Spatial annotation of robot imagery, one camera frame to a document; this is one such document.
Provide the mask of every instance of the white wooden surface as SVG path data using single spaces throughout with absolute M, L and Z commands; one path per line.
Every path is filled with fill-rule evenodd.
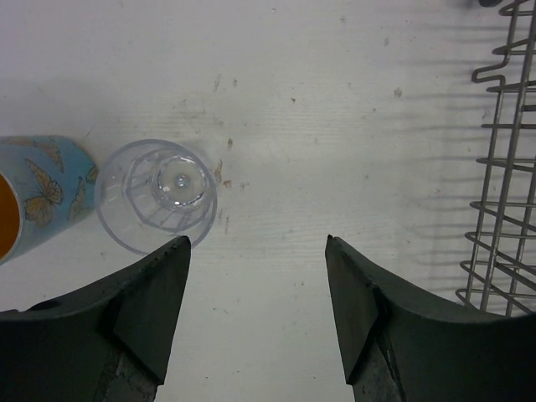
M 158 401 L 350 401 L 326 236 L 454 299 L 493 105 L 470 73 L 507 22 L 471 0 L 2 2 L 0 132 L 223 161 Z M 1 267 L 0 308 L 135 259 L 93 214 Z

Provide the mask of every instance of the metal wire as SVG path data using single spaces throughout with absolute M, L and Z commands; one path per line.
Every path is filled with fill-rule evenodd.
M 527 94 L 536 92 L 536 80 L 529 79 L 536 39 L 535 12 L 534 0 L 517 0 L 501 8 L 499 15 L 510 20 L 507 42 L 495 48 L 492 53 L 502 55 L 502 62 L 477 69 L 472 74 L 472 81 L 475 83 L 493 82 L 487 92 L 496 93 L 497 101 L 493 123 L 482 125 L 483 128 L 491 129 L 487 157 L 477 159 L 477 162 L 486 165 L 486 172 L 481 199 L 471 203 L 471 206 L 478 210 L 476 229 L 466 233 L 466 237 L 473 243 L 472 256 L 470 260 L 460 264 L 468 273 L 467 284 L 465 289 L 458 289 L 456 295 L 467 306 L 478 305 L 483 311 L 491 310 L 490 296 L 493 300 L 499 298 L 504 302 L 501 305 L 504 308 L 501 313 L 506 316 L 511 316 L 513 312 L 530 313 L 536 306 L 536 303 L 532 303 L 532 306 L 530 303 L 536 300 L 536 259 L 533 263 L 528 263 L 525 250 L 527 242 L 536 240 L 536 226 L 530 223 L 533 208 L 536 206 L 536 157 L 516 156 L 519 138 L 533 135 L 533 130 L 536 129 L 536 124 L 522 123 L 523 114 L 536 111 L 536 105 L 526 103 Z M 531 17 L 530 26 L 528 32 L 520 33 L 518 20 L 525 17 Z M 514 40 L 514 37 L 519 37 L 520 34 L 523 38 Z M 513 57 L 517 60 L 523 59 L 521 75 L 517 82 L 507 83 L 503 74 L 489 75 L 504 69 Z M 505 94 L 512 93 L 516 95 L 513 119 L 501 122 Z M 506 157 L 496 155 L 499 130 L 510 130 Z M 498 200 L 490 194 L 492 173 L 496 177 L 497 171 L 502 175 Z M 528 185 L 526 201 L 509 198 L 514 174 L 524 175 L 523 183 Z M 515 217 L 520 211 L 523 212 L 522 219 Z M 492 231 L 483 228 L 485 222 L 492 223 Z M 513 241 L 515 252 L 505 251 L 502 245 L 508 242 L 508 246 L 512 247 Z M 523 291 L 518 291 L 519 286 L 522 286 Z

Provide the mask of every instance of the butterfly-patterned cup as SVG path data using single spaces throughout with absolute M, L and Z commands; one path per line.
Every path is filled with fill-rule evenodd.
M 0 137 L 0 264 L 94 208 L 97 168 L 65 137 Z

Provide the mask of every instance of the orange liquid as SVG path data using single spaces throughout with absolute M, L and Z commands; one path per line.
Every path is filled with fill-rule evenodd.
M 0 258 L 4 257 L 15 244 L 19 225 L 17 199 L 0 174 Z

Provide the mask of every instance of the wire rack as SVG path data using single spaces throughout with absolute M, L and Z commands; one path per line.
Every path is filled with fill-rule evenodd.
M 467 306 L 508 317 L 536 310 L 535 11 L 534 0 L 502 7 L 499 15 L 510 22 L 507 42 L 492 51 L 502 61 L 472 74 L 497 100 L 492 123 L 482 125 L 491 130 L 487 157 L 477 159 L 486 172 L 482 196 L 471 203 L 478 211 L 475 231 L 466 233 L 472 256 L 460 264 L 467 284 L 456 294 Z

